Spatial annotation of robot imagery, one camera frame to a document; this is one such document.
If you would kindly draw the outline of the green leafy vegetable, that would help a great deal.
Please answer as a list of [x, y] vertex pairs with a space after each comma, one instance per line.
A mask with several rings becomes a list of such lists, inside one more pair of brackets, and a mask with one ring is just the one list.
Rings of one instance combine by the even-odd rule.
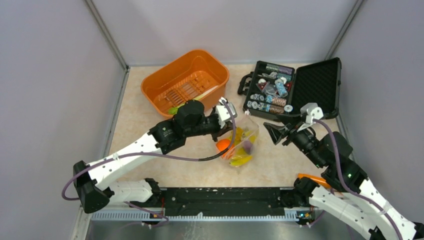
[[178, 111], [178, 108], [183, 106], [189, 100], [200, 100], [205, 97], [207, 94], [214, 91], [218, 86], [215, 85], [206, 90], [197, 89], [191, 85], [185, 84], [184, 86], [176, 89], [170, 90], [165, 98], [172, 103], [172, 107], [168, 109], [169, 115], [175, 115]]

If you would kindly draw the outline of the purple eggplant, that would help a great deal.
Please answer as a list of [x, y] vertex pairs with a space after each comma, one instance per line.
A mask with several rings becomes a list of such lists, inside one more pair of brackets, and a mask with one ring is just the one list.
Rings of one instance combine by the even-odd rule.
[[253, 152], [254, 144], [250, 140], [245, 140], [242, 143], [242, 148], [246, 154], [251, 155]]

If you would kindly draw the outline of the yellow banana bunch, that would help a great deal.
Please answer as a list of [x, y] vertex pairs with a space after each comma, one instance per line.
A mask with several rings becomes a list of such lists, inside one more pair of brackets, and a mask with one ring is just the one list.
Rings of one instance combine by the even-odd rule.
[[234, 144], [238, 145], [242, 143], [243, 141], [250, 141], [251, 143], [254, 143], [258, 135], [259, 135], [258, 130], [252, 130], [247, 127], [245, 128], [237, 127], [235, 131]]
[[232, 167], [240, 167], [248, 163], [253, 158], [251, 153], [248, 153], [244, 148], [234, 150], [229, 156], [229, 164]]

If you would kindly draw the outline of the orange fruit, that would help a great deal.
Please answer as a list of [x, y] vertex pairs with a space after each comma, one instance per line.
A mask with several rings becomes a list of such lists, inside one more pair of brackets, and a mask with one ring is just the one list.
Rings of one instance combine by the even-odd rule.
[[230, 144], [230, 143], [231, 143], [231, 140], [230, 139], [224, 138], [224, 139], [219, 140], [215, 144], [215, 146], [217, 148], [217, 151], [219, 153], [222, 152], [222, 151], [224, 151], [227, 147], [229, 147], [228, 151], [226, 151], [225, 153], [223, 153], [221, 155], [221, 157], [223, 159], [230, 159], [233, 156], [233, 154], [234, 154], [233, 149], [234, 149], [235, 145], [234, 144]]

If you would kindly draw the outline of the clear zip top bag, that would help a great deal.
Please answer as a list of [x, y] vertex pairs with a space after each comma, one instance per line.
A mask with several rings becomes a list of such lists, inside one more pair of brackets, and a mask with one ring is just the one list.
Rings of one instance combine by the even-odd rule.
[[[258, 136], [259, 136], [259, 125], [257, 123], [255, 123], [251, 117], [249, 115], [244, 115], [241, 119], [236, 120], [236, 129], [237, 127], [239, 128], [248, 128], [248, 129], [252, 129], [252, 130], [258, 130]], [[256, 138], [255, 142], [253, 143], [253, 152], [252, 155], [254, 156], [254, 150], [256, 148], [256, 145], [258, 143], [257, 141], [258, 137]], [[234, 144], [234, 149], [233, 151], [242, 148], [243, 147], [243, 142], [241, 142], [240, 144], [235, 145]], [[221, 161], [225, 164], [227, 164], [228, 166], [230, 166], [229, 163], [229, 159], [223, 159], [221, 156], [219, 157], [221, 159]]]

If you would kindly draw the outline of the orange plastic basket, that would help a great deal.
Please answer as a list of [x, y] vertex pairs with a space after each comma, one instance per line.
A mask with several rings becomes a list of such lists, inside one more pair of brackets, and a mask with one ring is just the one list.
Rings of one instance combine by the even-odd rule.
[[229, 70], [203, 49], [194, 49], [147, 76], [141, 92], [165, 119], [188, 100], [197, 99], [207, 111], [225, 95]]

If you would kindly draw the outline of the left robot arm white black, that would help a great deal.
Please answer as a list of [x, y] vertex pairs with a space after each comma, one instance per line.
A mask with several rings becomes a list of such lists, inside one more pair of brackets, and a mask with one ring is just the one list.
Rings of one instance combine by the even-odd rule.
[[151, 178], [135, 182], [118, 182], [123, 175], [154, 158], [168, 158], [190, 162], [214, 160], [228, 148], [204, 158], [171, 156], [169, 153], [183, 147], [187, 138], [211, 135], [213, 141], [228, 131], [236, 130], [237, 111], [224, 97], [213, 107], [210, 115], [198, 100], [189, 100], [170, 119], [163, 120], [123, 149], [102, 159], [73, 165], [73, 177], [65, 185], [74, 185], [76, 200], [86, 214], [95, 213], [109, 204], [120, 202], [145, 203], [154, 207], [160, 202], [160, 189]]

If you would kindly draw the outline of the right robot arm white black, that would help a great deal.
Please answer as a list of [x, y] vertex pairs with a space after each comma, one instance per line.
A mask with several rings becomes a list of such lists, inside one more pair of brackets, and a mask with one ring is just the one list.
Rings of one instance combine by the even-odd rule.
[[293, 200], [299, 206], [318, 207], [338, 218], [367, 240], [419, 240], [424, 225], [408, 220], [377, 190], [367, 173], [349, 156], [353, 149], [337, 131], [322, 120], [326, 130], [321, 140], [300, 125], [264, 123], [274, 144], [294, 144], [318, 168], [330, 186], [326, 189], [309, 177], [298, 177]]

